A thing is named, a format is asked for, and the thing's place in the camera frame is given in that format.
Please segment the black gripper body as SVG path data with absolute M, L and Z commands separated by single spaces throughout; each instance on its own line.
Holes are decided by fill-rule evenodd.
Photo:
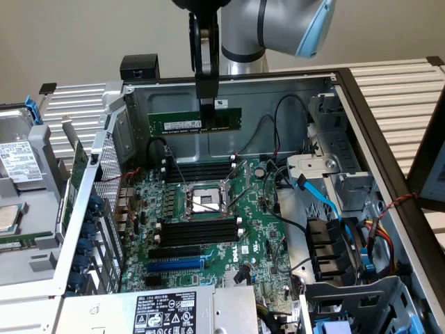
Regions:
M 172 0 L 172 2 L 194 15 L 212 15 L 223 6 L 223 2 L 217 0 Z

